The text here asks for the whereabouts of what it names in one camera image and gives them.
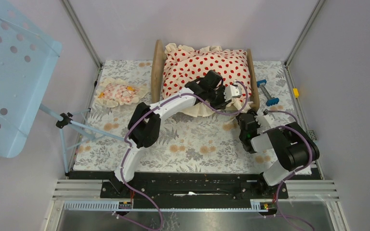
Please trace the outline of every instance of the floral pattern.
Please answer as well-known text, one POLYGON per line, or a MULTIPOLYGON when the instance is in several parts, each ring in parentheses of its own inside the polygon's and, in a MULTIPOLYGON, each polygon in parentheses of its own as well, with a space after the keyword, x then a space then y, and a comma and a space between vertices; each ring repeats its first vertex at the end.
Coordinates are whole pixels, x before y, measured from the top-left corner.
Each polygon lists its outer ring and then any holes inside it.
MULTIPOLYGON (((133 86, 150 86, 151 61, 106 61, 101 80, 121 78, 133 86)), ((266 88, 280 98, 279 104, 267 107, 266 98, 259 90, 260 110, 285 110, 294 113, 290 90, 281 62, 253 62, 256 79, 267 80, 266 88)), ((143 99, 151 103, 151 92, 143 99)), ((114 108, 93 104, 88 124, 111 134, 124 137, 127 124, 136 104, 114 108)), ((285 114, 274 114, 272 126, 284 125, 293 119, 285 114)), ((161 124, 157 142, 148 148, 137 171, 251 173, 268 169, 277 157, 273 150, 250 154, 243 150, 238 139, 238 124, 234 116, 213 114, 191 117, 177 113, 161 124)), ((74 170, 115 170, 127 150, 126 143, 110 137, 88 141, 77 149, 74 170)), ((310 174, 310 168, 300 174, 310 174)))

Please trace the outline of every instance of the polka dot pillow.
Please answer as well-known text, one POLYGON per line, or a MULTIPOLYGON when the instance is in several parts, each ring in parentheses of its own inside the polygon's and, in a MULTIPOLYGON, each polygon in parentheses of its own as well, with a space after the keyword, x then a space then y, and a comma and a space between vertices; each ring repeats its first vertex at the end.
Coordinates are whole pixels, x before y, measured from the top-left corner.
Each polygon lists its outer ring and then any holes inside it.
MULTIPOLYGON (((248 89, 251 96, 250 80, 246 52, 243 50, 225 50, 216 47, 213 51, 206 48, 193 50, 171 49, 166 51, 162 87, 162 97, 166 99, 185 87, 189 81, 204 77, 209 70, 214 70, 223 77, 224 85, 233 84, 235 80, 241 81, 248 89)), ((239 99, 232 99, 227 105, 242 108, 246 94, 239 99)), ((206 105, 199 103, 191 108, 185 109, 183 113, 190 116, 210 116, 213 111, 206 105)))

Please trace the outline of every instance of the gray wall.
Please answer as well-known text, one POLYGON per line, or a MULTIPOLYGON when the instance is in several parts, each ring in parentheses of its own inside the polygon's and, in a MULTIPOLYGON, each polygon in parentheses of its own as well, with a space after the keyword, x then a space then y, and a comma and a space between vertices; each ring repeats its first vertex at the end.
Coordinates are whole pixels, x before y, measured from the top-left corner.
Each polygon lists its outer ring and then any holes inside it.
POLYGON ((284 60, 317 0, 71 0, 100 58, 151 60, 157 39, 284 60))
MULTIPOLYGON (((86 106, 96 67, 59 0, 10 0, 43 31, 63 44, 63 51, 43 102, 58 112, 86 106)), ((0 231, 37 231, 44 221, 57 179, 63 177, 55 119, 39 112, 23 151, 0 158, 0 231)), ((66 129, 72 143, 76 133, 66 129)))
POLYGON ((350 228, 370 230, 370 1, 327 1, 291 71, 350 228))

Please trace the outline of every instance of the blue dumbbell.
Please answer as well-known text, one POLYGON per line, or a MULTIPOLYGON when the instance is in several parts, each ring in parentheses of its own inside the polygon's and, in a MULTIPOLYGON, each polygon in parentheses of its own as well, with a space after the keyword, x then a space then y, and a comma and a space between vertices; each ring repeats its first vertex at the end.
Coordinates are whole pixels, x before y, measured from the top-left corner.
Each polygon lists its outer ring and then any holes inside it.
POLYGON ((267 98, 267 102, 266 102, 266 106, 272 106, 272 105, 275 105, 275 104, 278 104, 278 102, 280 101, 278 98, 274 98, 272 97, 269 92, 266 90, 266 88, 264 87, 266 85, 267 81, 265 79, 263 80, 260 80, 260 81, 257 81, 257 87, 262 89, 263 91, 263 94, 266 96, 267 98))

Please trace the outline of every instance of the pillow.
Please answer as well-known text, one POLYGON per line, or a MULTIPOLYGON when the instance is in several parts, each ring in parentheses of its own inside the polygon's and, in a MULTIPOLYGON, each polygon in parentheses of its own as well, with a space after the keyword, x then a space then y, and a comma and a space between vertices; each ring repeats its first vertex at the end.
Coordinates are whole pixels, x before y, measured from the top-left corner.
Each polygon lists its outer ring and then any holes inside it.
POLYGON ((106 78, 97 88, 95 101, 106 107, 138 103, 147 94, 146 86, 132 86, 122 79, 106 78))
MULTIPOLYGON (((162 87, 162 97, 166 99, 177 93, 189 81, 204 77, 209 70, 220 74, 224 85, 233 84, 235 80, 242 82, 251 96, 251 76, 247 64, 246 52, 243 50, 225 50, 220 46, 205 47, 194 50, 187 46, 178 46, 170 43, 166 46, 166 56, 162 87)), ((240 98, 232 99, 227 107, 235 106, 238 110, 242 108, 246 100, 246 94, 240 98)), ((182 111, 190 116, 210 116, 214 113, 202 103, 198 103, 182 111)))

